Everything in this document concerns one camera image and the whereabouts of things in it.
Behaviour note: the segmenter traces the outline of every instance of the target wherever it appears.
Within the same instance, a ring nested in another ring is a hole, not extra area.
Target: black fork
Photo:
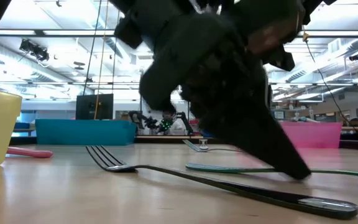
[[[209,177],[202,177],[200,175],[187,174],[179,170],[168,169],[160,166],[128,165],[111,154],[104,146],[86,146],[86,150],[95,163],[97,163],[100,168],[108,172],[134,172],[138,168],[150,169],[188,180],[194,180],[196,182],[223,190],[228,190],[243,197],[258,200],[260,202],[324,217],[348,220],[358,214],[358,206],[351,202],[261,189],[258,187],[212,179]]]

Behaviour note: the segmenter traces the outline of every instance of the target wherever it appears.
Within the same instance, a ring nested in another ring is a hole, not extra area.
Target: table
[[[0,167],[0,224],[57,223],[358,223],[332,220],[242,198],[207,185],[151,170],[102,171],[79,146],[26,146],[51,150],[51,159],[9,156]],[[185,170],[188,162],[260,167],[238,152],[197,153],[184,144],[110,147],[129,164]],[[358,170],[358,151],[301,152],[311,167]],[[315,174],[295,184],[278,174],[197,174],[268,189],[347,200],[358,204],[358,177]]]
[[[27,133],[29,136],[31,136],[31,132],[35,131],[35,128],[29,128],[29,129],[13,129],[14,133]]]

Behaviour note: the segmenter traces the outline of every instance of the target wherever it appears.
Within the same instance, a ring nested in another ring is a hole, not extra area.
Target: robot
[[[181,86],[201,129],[296,180],[311,174],[270,113],[262,65],[293,69],[283,45],[336,0],[109,1],[125,14],[116,37],[154,52],[139,87],[151,109],[174,110],[170,95]],[[0,0],[0,19],[7,4]]]
[[[138,111],[130,111],[129,117],[131,118],[132,122],[134,124],[136,124],[138,129],[143,130],[144,126],[145,126],[151,130],[152,134],[164,133],[164,135],[167,134],[168,129],[170,128],[172,123],[175,122],[176,119],[181,119],[183,121],[183,124],[186,127],[187,135],[189,135],[189,136],[194,135],[193,128],[191,128],[191,126],[187,120],[185,112],[175,113],[175,115],[173,116],[173,121],[171,121],[171,122],[163,122],[162,121],[158,125],[157,125],[158,121],[156,119],[153,119],[153,117],[151,117],[151,116],[146,117]]]

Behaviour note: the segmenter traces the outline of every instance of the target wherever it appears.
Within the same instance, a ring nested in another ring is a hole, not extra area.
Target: pink bin
[[[296,148],[337,149],[342,123],[281,123]]]

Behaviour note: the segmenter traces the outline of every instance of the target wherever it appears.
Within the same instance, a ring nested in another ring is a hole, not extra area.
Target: fork tines
[[[126,165],[125,162],[114,157],[104,146],[85,146],[85,148],[95,163],[104,170],[107,170],[108,167]]]

